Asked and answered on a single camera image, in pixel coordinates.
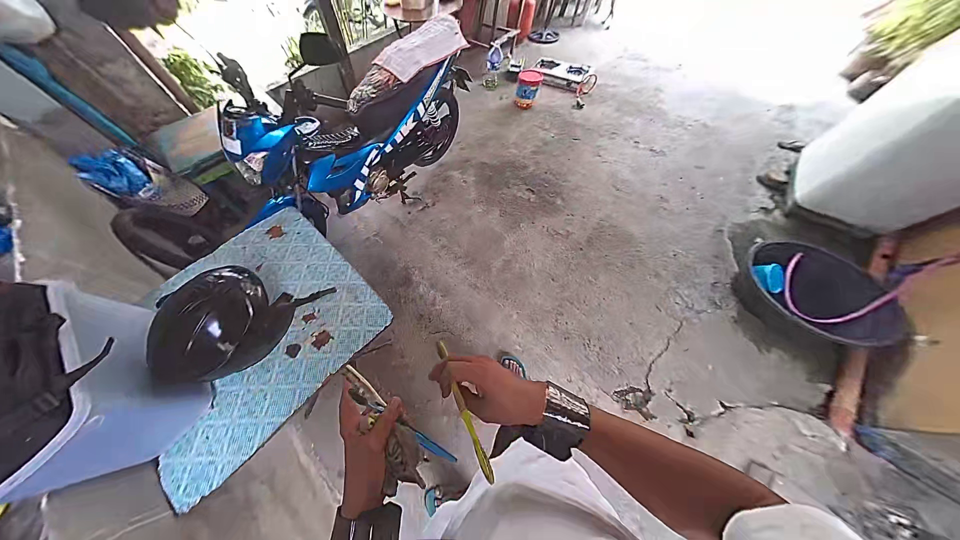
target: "motorcycle front fender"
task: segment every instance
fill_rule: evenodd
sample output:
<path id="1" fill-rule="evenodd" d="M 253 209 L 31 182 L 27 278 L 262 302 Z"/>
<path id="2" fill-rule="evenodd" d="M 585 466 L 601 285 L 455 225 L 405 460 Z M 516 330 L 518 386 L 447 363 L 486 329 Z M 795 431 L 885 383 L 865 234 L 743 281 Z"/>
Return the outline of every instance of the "motorcycle front fender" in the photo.
<path id="1" fill-rule="evenodd" d="M 260 212 L 247 224 L 246 229 L 260 223 L 264 219 L 274 215 L 275 213 L 287 209 L 290 207 L 295 207 L 297 205 L 297 199 L 293 195 L 280 195 L 274 197 L 273 199 L 267 201 L 266 205 L 263 205 L 263 208 L 260 209 Z"/>

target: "blue flip-flop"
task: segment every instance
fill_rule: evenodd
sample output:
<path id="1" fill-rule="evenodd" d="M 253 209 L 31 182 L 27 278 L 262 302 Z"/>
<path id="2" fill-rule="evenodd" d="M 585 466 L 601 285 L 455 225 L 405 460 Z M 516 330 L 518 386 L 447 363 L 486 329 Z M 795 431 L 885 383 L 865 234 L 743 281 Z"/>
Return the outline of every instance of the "blue flip-flop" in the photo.
<path id="1" fill-rule="evenodd" d="M 527 368 L 524 367 L 523 362 L 521 362 L 520 359 L 517 358 L 516 356 L 513 356 L 513 355 L 503 355 L 503 356 L 500 357 L 500 360 L 499 360 L 499 361 L 500 361 L 500 365 L 502 365 L 503 367 L 509 369 L 510 371 L 512 371 L 512 372 L 514 372 L 514 373 L 516 373 L 516 370 L 512 367 L 512 365 L 516 366 L 517 368 L 519 368 L 519 371 L 520 371 L 519 375 L 520 375 L 520 377 L 521 377 L 522 379 L 526 379 L 526 378 L 527 378 Z"/>

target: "blue cup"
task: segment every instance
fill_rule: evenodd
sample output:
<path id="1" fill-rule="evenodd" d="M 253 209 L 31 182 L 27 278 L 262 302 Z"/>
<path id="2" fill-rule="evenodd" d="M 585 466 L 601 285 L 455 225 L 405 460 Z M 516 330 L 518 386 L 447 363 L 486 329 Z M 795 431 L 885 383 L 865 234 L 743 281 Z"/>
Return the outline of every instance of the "blue cup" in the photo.
<path id="1" fill-rule="evenodd" d="M 763 290 L 770 293 L 783 292 L 783 267 L 779 264 L 759 264 L 753 267 L 754 277 Z"/>

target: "blue cloth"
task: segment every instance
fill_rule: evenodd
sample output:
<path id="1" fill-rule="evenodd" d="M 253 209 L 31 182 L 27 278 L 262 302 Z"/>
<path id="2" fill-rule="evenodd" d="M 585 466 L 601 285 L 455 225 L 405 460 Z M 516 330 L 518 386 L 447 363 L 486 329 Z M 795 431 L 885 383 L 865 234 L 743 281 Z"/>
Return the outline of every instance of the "blue cloth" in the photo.
<path id="1" fill-rule="evenodd" d="M 267 231 L 280 226 L 283 235 Z M 210 268 L 239 264 L 254 270 L 271 298 L 301 297 L 336 286 L 337 292 L 300 307 L 290 330 L 267 357 L 213 382 L 213 408 L 173 448 L 160 456 L 160 485 L 177 513 L 196 505 L 244 464 L 274 431 L 393 320 L 390 309 L 337 250 L 295 209 L 285 209 L 238 234 L 148 295 L 152 306 Z M 303 315 L 316 314 L 316 319 Z M 320 349 L 310 343 L 327 330 Z M 288 345 L 301 345 L 296 357 Z"/>
<path id="2" fill-rule="evenodd" d="M 13 251 L 13 230 L 10 227 L 0 227 L 0 255 Z"/>
<path id="3" fill-rule="evenodd" d="M 74 156 L 67 162 L 77 169 L 78 177 L 116 195 L 134 197 L 151 183 L 136 163 L 116 150 L 107 150 L 97 157 Z"/>

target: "motorcycle rear wheel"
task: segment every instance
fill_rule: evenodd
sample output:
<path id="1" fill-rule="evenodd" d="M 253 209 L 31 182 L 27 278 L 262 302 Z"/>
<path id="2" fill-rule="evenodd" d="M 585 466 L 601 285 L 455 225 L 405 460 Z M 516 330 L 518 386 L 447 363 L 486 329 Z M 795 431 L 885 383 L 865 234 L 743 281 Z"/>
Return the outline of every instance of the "motorcycle rear wheel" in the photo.
<path id="1" fill-rule="evenodd" d="M 414 161 L 418 167 L 429 167 L 436 163 L 446 154 L 453 144 L 453 137 L 457 134 L 457 126 L 460 125 L 460 105 L 457 103 L 457 97 L 453 95 L 450 88 L 441 88 L 437 96 L 433 99 L 434 107 L 437 112 L 443 114 L 443 106 L 446 104 L 448 113 L 440 119 L 440 129 L 446 129 L 444 140 L 436 144 L 426 154 Z"/>

